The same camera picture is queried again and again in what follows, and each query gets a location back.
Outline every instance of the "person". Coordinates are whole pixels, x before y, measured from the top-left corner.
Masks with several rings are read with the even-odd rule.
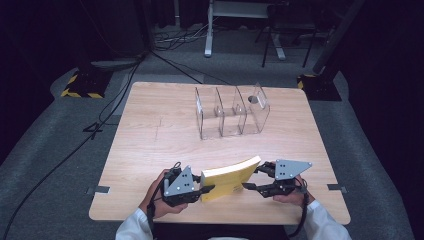
[[[147,219],[147,205],[152,198],[155,189],[161,182],[164,174],[169,170],[163,170],[156,180],[150,185],[147,194],[139,207],[132,213],[128,218],[119,226],[116,231],[117,240],[123,239],[134,239],[134,240],[152,240],[153,234],[149,227]],[[320,239],[351,239],[347,229],[337,223],[334,218],[328,213],[328,211],[316,200],[312,194],[308,192],[309,202],[307,206],[307,215],[304,223],[304,229],[306,236],[309,240],[320,240]],[[302,206],[304,195],[300,192],[293,191],[291,194],[276,195],[273,196],[273,200],[281,203],[291,203],[297,206]],[[166,214],[178,214],[188,207],[188,204],[181,204],[175,207],[171,207],[161,199],[155,201],[155,216],[154,218],[160,218]],[[242,238],[213,238],[213,239],[242,239]]]

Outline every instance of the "yellow object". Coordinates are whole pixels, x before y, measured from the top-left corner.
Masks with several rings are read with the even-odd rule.
[[[260,162],[261,158],[256,156],[231,166],[202,171],[200,186],[215,185],[209,193],[202,194],[202,202],[243,189],[241,184],[249,180]]]

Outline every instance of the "wooden table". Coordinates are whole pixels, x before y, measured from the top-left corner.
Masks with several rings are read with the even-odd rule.
[[[320,133],[302,90],[263,88],[271,111],[260,134],[201,140],[196,123],[195,87],[211,85],[137,82],[132,86],[99,186],[90,208],[93,220],[124,220],[144,198],[151,182],[178,161],[195,175],[204,169],[227,166],[256,155],[262,162],[289,159],[312,162],[302,173],[309,191],[341,224],[350,222]],[[254,174],[257,185],[273,181]],[[190,204],[180,214],[158,222],[298,224],[301,209],[243,190],[217,200]]]

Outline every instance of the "white sleeve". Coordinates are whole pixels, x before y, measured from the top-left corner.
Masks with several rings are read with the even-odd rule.
[[[141,209],[131,214],[116,231],[116,240],[152,240],[153,234],[147,221],[147,216]]]
[[[317,200],[308,205],[304,227],[309,240],[351,239],[347,229],[337,223]]]

